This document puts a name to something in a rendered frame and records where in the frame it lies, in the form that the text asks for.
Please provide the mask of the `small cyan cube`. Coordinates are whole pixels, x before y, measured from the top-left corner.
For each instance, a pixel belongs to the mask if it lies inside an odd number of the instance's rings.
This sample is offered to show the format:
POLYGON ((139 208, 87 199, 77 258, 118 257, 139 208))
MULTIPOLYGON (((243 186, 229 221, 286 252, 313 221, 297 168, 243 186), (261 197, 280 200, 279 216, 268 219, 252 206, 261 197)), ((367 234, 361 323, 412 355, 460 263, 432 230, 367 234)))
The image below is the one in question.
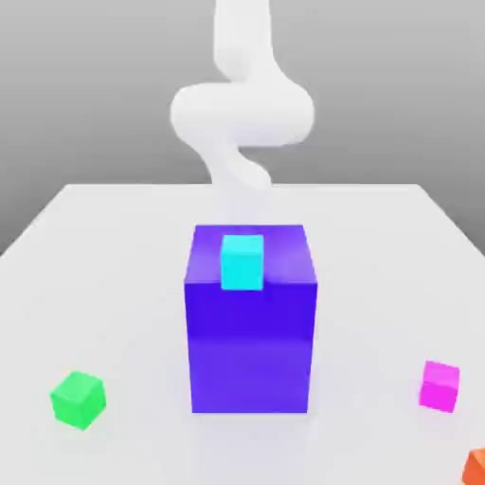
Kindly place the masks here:
POLYGON ((220 260, 223 290, 261 291, 263 289, 262 235, 224 235, 220 260))

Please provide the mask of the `small green cube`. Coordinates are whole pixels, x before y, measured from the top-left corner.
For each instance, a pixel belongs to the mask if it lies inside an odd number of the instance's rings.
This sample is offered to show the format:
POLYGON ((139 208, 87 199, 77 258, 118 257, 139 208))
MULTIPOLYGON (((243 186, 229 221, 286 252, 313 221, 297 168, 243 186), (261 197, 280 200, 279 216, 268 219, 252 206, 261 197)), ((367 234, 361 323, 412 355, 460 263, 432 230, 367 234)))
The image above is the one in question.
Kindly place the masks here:
POLYGON ((102 380, 80 372, 70 372, 51 392, 55 418, 80 430, 87 429, 106 407, 102 380))

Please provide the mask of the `small magenta cube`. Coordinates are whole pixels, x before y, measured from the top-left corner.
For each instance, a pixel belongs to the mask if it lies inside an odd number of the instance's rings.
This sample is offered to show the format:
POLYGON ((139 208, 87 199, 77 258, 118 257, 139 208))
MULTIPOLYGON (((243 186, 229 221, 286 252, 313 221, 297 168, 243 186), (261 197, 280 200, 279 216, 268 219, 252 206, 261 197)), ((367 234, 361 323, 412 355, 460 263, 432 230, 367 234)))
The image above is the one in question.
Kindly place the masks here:
POLYGON ((458 367, 427 360, 422 375, 419 405, 453 413, 459 390, 458 367))

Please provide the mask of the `small orange cube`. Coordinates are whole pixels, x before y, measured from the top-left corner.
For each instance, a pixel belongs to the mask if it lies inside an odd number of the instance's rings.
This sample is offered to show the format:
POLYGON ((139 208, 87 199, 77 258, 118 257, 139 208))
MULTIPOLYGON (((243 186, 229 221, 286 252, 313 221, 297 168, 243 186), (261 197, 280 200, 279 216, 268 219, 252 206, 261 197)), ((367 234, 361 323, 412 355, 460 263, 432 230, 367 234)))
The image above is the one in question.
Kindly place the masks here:
POLYGON ((463 485, 485 485, 485 447, 469 452, 461 479, 463 485))

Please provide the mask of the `large purple box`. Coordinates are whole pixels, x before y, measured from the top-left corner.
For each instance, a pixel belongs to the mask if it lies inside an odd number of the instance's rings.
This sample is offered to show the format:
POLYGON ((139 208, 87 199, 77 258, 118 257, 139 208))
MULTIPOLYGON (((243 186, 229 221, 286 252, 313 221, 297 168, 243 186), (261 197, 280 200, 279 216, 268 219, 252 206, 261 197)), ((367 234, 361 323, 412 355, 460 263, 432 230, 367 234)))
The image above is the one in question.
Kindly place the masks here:
POLYGON ((317 278, 302 225, 196 225, 184 280, 195 413, 304 413, 317 278), (263 287, 226 291, 226 235, 260 235, 263 287))

